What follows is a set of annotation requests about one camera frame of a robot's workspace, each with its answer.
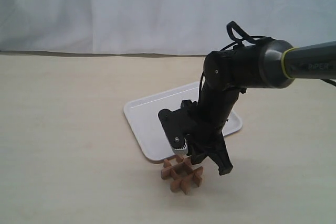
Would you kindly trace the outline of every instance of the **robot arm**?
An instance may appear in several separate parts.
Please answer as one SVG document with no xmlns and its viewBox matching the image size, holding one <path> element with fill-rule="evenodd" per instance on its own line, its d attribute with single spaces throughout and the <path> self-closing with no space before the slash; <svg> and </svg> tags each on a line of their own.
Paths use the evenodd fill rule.
<svg viewBox="0 0 336 224">
<path fill-rule="evenodd" d="M 159 112 L 173 151 L 191 156 L 192 164 L 210 157 L 220 175 L 233 168 L 222 130 L 239 94 L 248 88 L 286 88 L 295 78 L 336 79 L 336 41 L 294 48 L 284 40 L 249 36 L 235 22 L 227 30 L 234 43 L 206 56 L 198 101 L 182 101 L 176 111 Z"/>
</svg>

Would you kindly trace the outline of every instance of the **table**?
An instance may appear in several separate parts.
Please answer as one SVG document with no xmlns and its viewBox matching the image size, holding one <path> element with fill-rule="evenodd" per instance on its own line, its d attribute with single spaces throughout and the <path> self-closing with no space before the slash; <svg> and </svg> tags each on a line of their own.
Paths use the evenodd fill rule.
<svg viewBox="0 0 336 224">
<path fill-rule="evenodd" d="M 234 169 L 172 193 L 126 102 L 197 81 L 203 57 L 0 55 L 1 223 L 335 223 L 335 88 L 250 89 Z"/>
</svg>

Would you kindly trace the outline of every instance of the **yellow ring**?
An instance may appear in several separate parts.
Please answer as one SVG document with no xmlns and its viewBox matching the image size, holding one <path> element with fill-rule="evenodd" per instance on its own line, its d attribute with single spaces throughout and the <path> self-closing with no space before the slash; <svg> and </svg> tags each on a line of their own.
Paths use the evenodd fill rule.
<svg viewBox="0 0 336 224">
<path fill-rule="evenodd" d="M 293 79 L 292 77 L 290 77 L 287 72 L 286 72 L 286 69 L 285 69 L 285 63 L 284 63 L 284 60 L 285 60 L 285 55 L 286 53 L 288 53 L 289 51 L 292 51 L 293 49 L 296 49 L 297 47 L 292 47 L 292 48 L 289 48 L 288 50 L 286 50 L 282 56 L 281 56 L 281 68 L 282 68 L 282 71 L 283 71 L 283 74 L 288 78 L 288 79 Z"/>
</svg>

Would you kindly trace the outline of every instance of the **arm tube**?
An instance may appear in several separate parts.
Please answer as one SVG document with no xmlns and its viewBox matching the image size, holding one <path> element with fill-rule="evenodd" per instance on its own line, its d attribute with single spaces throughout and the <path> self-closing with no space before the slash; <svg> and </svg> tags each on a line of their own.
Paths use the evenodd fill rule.
<svg viewBox="0 0 336 224">
<path fill-rule="evenodd" d="M 281 63 L 292 79 L 336 79 L 336 41 L 289 49 Z"/>
</svg>

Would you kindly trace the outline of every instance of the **white fabric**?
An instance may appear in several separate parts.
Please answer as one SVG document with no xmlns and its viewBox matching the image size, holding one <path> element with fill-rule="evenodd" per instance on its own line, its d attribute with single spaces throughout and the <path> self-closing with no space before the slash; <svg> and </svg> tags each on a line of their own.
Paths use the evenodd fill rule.
<svg viewBox="0 0 336 224">
<path fill-rule="evenodd" d="M 226 24 L 295 46 L 336 40 L 336 0 L 0 0 L 0 50 L 207 54 Z"/>
</svg>

